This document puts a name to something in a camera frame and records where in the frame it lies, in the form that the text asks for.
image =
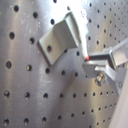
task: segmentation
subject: gray surface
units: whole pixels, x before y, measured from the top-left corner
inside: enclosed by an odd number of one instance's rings
[[[50,68],[50,73],[45,73],[48,65],[38,48],[37,41],[52,27],[50,20],[54,18],[55,22],[58,21],[67,11],[65,3],[64,0],[58,0],[57,3],[52,0],[0,1],[1,128],[4,127],[5,118],[9,119],[8,128],[108,127],[117,95],[115,92],[112,93],[109,85],[98,87],[94,79],[86,78],[88,73],[85,74],[82,69],[81,47],[68,50]],[[87,39],[91,37],[91,40],[88,40],[90,52],[101,51],[104,45],[114,46],[128,34],[127,3],[120,0],[116,0],[115,5],[113,0],[107,0],[105,3],[106,5],[102,0],[90,0],[87,5],[84,5],[82,0],[82,5],[88,12],[88,19],[91,19],[87,35]],[[18,12],[14,12],[15,5],[19,6]],[[33,18],[33,12],[38,13],[36,19]],[[15,33],[13,40],[9,38],[10,32]],[[31,37],[35,39],[34,44],[29,42]],[[7,61],[12,63],[10,69],[6,68]],[[27,65],[32,66],[31,71],[26,70]],[[61,75],[63,70],[66,72],[64,76]],[[5,90],[10,92],[8,98],[4,97]],[[24,96],[26,92],[30,93],[28,100]],[[48,93],[47,99],[44,99],[44,93]],[[46,123],[42,122],[43,117],[47,118]],[[24,125],[25,118],[29,119],[27,126]]]

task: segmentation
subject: perforated metal panel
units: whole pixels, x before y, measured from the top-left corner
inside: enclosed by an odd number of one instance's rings
[[[88,14],[88,50],[127,37],[128,3],[81,1]],[[65,0],[0,1],[0,127],[107,128],[118,96],[82,69],[81,46],[49,67],[38,40],[68,12]]]

